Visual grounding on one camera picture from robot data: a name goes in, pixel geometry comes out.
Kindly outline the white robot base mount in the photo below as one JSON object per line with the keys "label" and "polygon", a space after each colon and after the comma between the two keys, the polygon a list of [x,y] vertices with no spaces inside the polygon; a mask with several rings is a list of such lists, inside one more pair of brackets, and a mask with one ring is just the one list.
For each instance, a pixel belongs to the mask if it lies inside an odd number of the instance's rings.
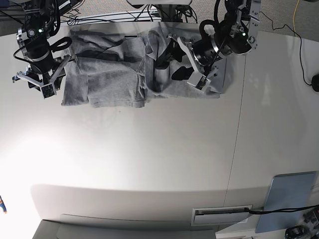
{"label": "white robot base mount", "polygon": [[168,4],[168,5],[190,5],[192,0],[127,0],[131,5],[145,4]]}

